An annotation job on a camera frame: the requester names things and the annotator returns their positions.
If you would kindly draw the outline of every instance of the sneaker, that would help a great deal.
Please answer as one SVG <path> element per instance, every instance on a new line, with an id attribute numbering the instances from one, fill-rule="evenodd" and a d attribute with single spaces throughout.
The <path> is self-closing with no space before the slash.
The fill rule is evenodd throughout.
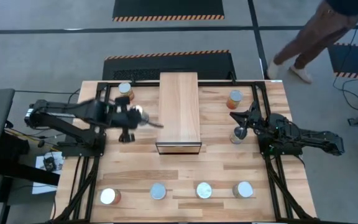
<path id="1" fill-rule="evenodd" d="M 269 77 L 269 79 L 271 80 L 277 79 L 280 66 L 281 65 L 276 65 L 273 60 L 270 62 L 267 69 L 267 76 Z"/>
<path id="2" fill-rule="evenodd" d="M 305 83 L 311 84 L 313 82 L 306 69 L 296 69 L 295 66 L 292 65 L 290 70 L 297 74 Z"/>

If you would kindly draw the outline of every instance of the concrete floor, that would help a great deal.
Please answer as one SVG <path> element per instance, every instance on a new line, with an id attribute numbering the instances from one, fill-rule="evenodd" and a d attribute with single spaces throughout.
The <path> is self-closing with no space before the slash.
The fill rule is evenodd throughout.
<path id="1" fill-rule="evenodd" d="M 260 26 L 302 26 L 313 15 L 318 0 L 254 0 Z M 72 29 L 106 27 L 251 26 L 245 0 L 223 0 L 223 21 L 112 23 L 114 0 L 0 0 L 0 29 Z M 269 61 L 296 30 L 262 31 Z M 350 42 L 352 33 L 341 42 Z M 358 33 L 354 41 L 358 44 Z M 111 55 L 149 54 L 228 49 L 239 79 L 262 79 L 253 31 L 143 32 L 113 34 L 2 34 L 0 88 L 38 91 L 75 91 L 83 80 L 100 80 L 103 60 Z M 306 85 L 283 68 L 283 79 L 293 120 L 302 128 L 330 130 L 344 138 L 341 157 L 319 149 L 305 149 L 304 160 L 318 216 L 323 220 L 358 223 L 358 127 L 347 118 L 358 111 L 347 106 L 332 87 L 333 70 L 324 51 L 309 67 L 314 83 Z M 344 80 L 338 80 L 340 86 Z M 358 94 L 358 82 L 349 85 Z M 44 98 L 66 101 L 68 95 L 16 93 L 9 120 L 25 133 L 23 117 L 30 103 Z M 32 154 L 40 151 L 34 148 Z M 8 223 L 44 222 L 53 194 L 34 196 L 30 190 L 12 194 Z"/>

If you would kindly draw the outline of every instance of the wooden board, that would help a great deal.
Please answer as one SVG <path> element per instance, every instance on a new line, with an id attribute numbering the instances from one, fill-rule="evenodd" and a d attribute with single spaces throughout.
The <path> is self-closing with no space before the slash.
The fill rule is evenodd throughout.
<path id="1" fill-rule="evenodd" d="M 197 73 L 161 73 L 159 91 L 157 142 L 200 142 Z"/>
<path id="2" fill-rule="evenodd" d="M 96 85 L 97 82 L 83 82 L 79 101 L 94 97 Z M 291 119 L 282 83 L 266 82 L 266 86 L 272 112 Z M 225 102 L 233 89 L 199 87 L 200 133 L 204 143 L 199 155 L 158 155 L 154 145 L 157 130 L 148 126 L 135 132 L 137 141 L 131 144 L 119 144 L 120 130 L 109 130 L 105 155 L 99 165 L 91 222 L 274 221 L 267 172 L 255 134 L 249 130 L 240 145 L 229 140 L 236 123 L 229 117 L 231 110 Z M 244 100 L 235 111 L 245 111 L 252 103 L 252 92 L 249 87 L 236 89 L 243 92 Z M 142 105 L 151 119 L 158 120 L 158 87 L 135 87 L 134 93 L 133 103 Z M 110 98 L 118 94 L 113 88 Z M 75 120 L 75 124 L 87 127 L 82 121 Z M 282 160 L 289 191 L 306 212 L 315 216 L 303 164 L 293 156 L 282 156 Z M 68 158 L 63 165 L 56 196 L 57 214 L 68 204 L 76 162 L 77 158 Z M 252 184 L 251 198 L 241 200 L 232 196 L 232 186 L 242 180 Z M 196 198 L 195 187 L 202 181 L 213 187 L 211 199 Z M 155 182 L 165 184 L 164 200 L 150 198 L 149 190 Z M 119 204 L 100 203 L 100 192 L 108 187 L 121 191 Z M 80 217 L 85 215 L 86 200 L 87 195 L 83 197 Z M 284 217 L 280 196 L 279 203 Z"/>

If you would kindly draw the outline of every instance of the wooden block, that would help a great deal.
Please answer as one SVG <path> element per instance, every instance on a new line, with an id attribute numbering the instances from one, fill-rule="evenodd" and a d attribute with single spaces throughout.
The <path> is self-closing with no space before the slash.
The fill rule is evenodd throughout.
<path id="1" fill-rule="evenodd" d="M 158 116 L 157 142 L 201 141 L 197 73 L 161 73 Z"/>

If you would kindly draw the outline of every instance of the can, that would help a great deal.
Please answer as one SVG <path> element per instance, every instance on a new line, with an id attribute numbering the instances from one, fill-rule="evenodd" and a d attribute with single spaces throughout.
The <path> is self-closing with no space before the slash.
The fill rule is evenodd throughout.
<path id="1" fill-rule="evenodd" d="M 104 189 L 100 195 L 100 201 L 105 205 L 115 205 L 121 200 L 121 193 L 116 189 Z"/>
<path id="2" fill-rule="evenodd" d="M 247 130 L 243 127 L 234 128 L 234 132 L 230 134 L 230 141 L 233 144 L 241 144 L 242 140 L 247 136 Z"/>
<path id="3" fill-rule="evenodd" d="M 212 196 L 212 187 L 208 183 L 202 182 L 197 186 L 196 195 L 200 199 L 210 198 Z"/>
<path id="4" fill-rule="evenodd" d="M 227 99 L 226 106 L 234 110 L 236 109 L 242 100 L 242 93 L 239 90 L 233 90 L 230 92 L 229 98 Z"/>
<path id="5" fill-rule="evenodd" d="M 150 196 L 154 200 L 162 200 L 167 195 L 167 190 L 165 186 L 160 183 L 153 184 L 152 188 L 150 189 Z"/>
<path id="6" fill-rule="evenodd" d="M 131 101 L 135 98 L 135 93 L 132 91 L 131 84 L 129 83 L 121 83 L 118 85 L 118 90 L 121 96 L 129 96 L 129 100 Z"/>
<path id="7" fill-rule="evenodd" d="M 251 184 L 247 181 L 239 182 L 233 187 L 233 195 L 236 198 L 247 198 L 254 194 Z"/>

